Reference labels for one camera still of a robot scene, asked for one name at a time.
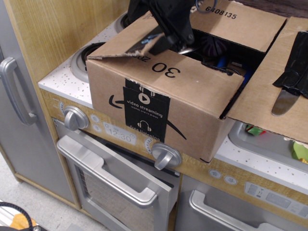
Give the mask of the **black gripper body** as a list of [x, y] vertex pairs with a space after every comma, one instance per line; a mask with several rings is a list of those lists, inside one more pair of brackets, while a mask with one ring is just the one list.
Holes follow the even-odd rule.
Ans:
[[173, 51], [178, 52], [194, 43], [194, 34], [190, 22], [194, 0], [150, 0], [149, 10], [162, 32], [173, 44]]

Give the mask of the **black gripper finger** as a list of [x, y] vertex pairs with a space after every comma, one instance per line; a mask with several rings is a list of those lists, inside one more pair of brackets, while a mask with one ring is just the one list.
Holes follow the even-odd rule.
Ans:
[[151, 43], [149, 53], [152, 55], [158, 55], [166, 50], [173, 49], [174, 44], [165, 36], [158, 38]]
[[131, 24], [149, 11], [147, 0], [130, 0], [127, 23]]

